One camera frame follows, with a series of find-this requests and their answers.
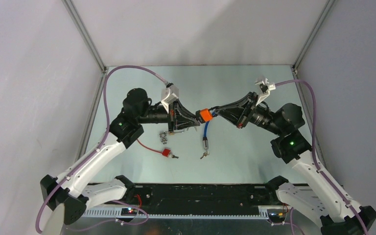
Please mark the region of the orange black padlock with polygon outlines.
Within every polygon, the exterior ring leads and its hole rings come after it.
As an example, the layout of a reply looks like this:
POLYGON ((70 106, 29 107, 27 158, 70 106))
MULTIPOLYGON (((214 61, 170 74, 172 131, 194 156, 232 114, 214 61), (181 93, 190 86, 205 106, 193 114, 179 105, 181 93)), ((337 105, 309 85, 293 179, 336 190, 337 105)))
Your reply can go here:
POLYGON ((195 115, 200 123, 206 123, 213 119, 213 114, 209 109, 199 110, 195 113, 195 115))

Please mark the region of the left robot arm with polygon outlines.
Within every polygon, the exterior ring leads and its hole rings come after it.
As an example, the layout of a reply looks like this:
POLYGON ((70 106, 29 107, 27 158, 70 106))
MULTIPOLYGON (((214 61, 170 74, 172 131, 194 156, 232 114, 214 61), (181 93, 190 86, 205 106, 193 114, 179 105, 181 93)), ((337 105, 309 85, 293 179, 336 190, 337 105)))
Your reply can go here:
POLYGON ((107 130, 97 144, 58 176, 40 181, 44 205, 52 211, 63 207, 61 225, 76 222, 87 209, 120 200, 133 202, 133 183, 120 175, 107 183, 90 186, 90 180, 114 157, 127 150, 143 133, 143 124, 166 123, 171 132, 200 126, 212 118, 208 110, 195 114, 179 101, 177 89, 163 89, 162 100, 152 104, 142 88, 131 89, 118 116, 107 121, 107 130))

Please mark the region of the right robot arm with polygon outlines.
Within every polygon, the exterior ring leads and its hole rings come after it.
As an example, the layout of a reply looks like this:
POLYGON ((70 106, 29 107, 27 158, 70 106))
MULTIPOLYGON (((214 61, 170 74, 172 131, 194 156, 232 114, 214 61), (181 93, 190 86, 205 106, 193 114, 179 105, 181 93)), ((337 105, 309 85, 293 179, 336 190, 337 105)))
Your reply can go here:
POLYGON ((214 109, 214 114, 237 128, 254 124, 276 135, 271 141, 277 158, 297 172, 314 192, 300 191, 287 179, 278 176, 265 191, 268 203, 291 206, 315 223, 324 235, 365 235, 376 219, 371 206, 353 199, 323 166, 314 148, 300 133, 305 124, 302 108, 287 103, 272 112, 256 93, 214 109))

